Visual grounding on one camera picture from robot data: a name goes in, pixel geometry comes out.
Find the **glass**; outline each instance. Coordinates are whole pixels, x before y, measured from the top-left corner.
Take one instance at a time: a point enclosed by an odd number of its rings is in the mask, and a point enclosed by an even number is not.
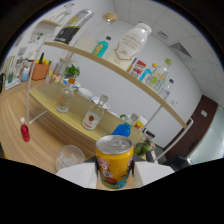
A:
[[[65,145],[60,149],[56,159],[56,170],[81,164],[83,161],[85,161],[85,155],[81,149],[74,145]]]

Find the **door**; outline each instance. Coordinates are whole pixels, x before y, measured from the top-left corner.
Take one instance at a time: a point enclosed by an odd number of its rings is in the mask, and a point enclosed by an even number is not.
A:
[[[218,104],[215,101],[202,95],[197,108],[191,116],[191,119],[194,121],[193,125],[185,133],[185,135],[165,154],[166,159],[172,158],[175,154],[180,154],[183,157],[187,157],[189,153],[194,150],[208,130],[216,113],[217,107]],[[182,129],[163,150],[165,151],[183,131],[184,129]]]

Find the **red bottle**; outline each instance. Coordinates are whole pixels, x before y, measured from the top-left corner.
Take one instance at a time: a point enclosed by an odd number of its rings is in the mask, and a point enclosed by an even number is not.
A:
[[[28,127],[25,124],[25,118],[24,117],[21,118],[21,123],[22,123],[22,125],[21,125],[20,130],[21,130],[21,133],[22,133],[22,136],[23,136],[23,140],[25,142],[28,142],[30,140],[30,134],[29,134]]]

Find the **yellow can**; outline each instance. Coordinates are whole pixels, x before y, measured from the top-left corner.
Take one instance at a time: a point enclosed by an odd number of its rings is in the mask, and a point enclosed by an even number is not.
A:
[[[108,135],[96,142],[96,158],[105,187],[120,189],[128,184],[133,160],[133,143],[124,136]]]

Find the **shelf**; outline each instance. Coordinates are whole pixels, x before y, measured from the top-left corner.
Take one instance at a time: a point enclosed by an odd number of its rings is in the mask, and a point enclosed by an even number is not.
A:
[[[116,65],[110,63],[109,61],[102,59],[100,57],[97,57],[93,54],[90,54],[89,52],[83,51],[81,49],[75,48],[73,46],[69,46],[67,44],[61,43],[61,42],[45,42],[44,45],[47,46],[52,46],[52,47],[57,47],[61,48],[76,54],[79,54],[83,57],[86,57],[92,61],[95,61],[102,66],[105,66],[109,68],[110,70],[116,72],[117,74],[121,75],[122,77],[126,78],[128,81],[132,82],[134,85],[138,86],[140,89],[145,91],[148,95],[150,95],[154,100],[156,100],[164,109],[167,110],[178,122],[179,124],[186,129],[187,125],[185,122],[181,119],[181,117],[173,110],[173,108],[167,104],[156,92],[154,92],[152,89],[150,89],[148,86],[140,82],[138,79],[134,78],[132,75],[124,71],[123,69],[117,67]]]
[[[47,25],[51,25],[51,26],[62,26],[60,23],[56,23],[56,22],[48,20],[48,19],[43,19],[39,23],[43,23],[43,24],[47,24]]]
[[[82,120],[89,110],[89,107],[94,103],[74,92],[74,97],[72,98],[69,111],[66,114],[59,113],[56,110],[56,102],[60,94],[60,90],[64,87],[65,86],[60,83],[52,83],[33,88],[29,91],[29,93],[56,119],[63,121],[66,126],[72,128],[78,134],[94,143],[105,135],[111,135],[117,125],[123,122],[120,118],[105,110],[104,116],[97,125],[96,129],[93,131],[86,130],[82,126]],[[132,142],[136,144],[139,142],[141,137],[142,132],[136,128],[132,128],[130,135]]]

